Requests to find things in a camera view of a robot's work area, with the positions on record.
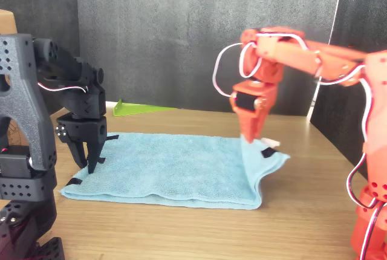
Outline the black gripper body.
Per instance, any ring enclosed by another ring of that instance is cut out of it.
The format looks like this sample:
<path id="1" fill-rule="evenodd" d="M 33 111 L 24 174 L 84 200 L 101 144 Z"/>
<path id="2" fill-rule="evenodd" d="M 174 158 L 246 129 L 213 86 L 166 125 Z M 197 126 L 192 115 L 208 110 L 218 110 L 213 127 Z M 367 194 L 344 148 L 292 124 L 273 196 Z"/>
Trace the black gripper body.
<path id="1" fill-rule="evenodd" d="M 105 116 L 99 119 L 75 119 L 70 113 L 67 113 L 56 121 L 56 134 L 62 143 L 95 142 L 102 144 L 106 141 Z"/>

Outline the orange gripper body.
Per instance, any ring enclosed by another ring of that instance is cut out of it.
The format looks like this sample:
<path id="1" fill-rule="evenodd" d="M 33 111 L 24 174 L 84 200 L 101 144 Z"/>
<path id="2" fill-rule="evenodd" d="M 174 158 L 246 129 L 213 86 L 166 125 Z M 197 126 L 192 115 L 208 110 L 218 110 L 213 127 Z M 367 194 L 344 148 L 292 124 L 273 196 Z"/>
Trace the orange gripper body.
<path id="1" fill-rule="evenodd" d="M 233 86 L 230 104 L 237 114 L 267 115 L 276 101 L 277 84 L 245 80 Z"/>

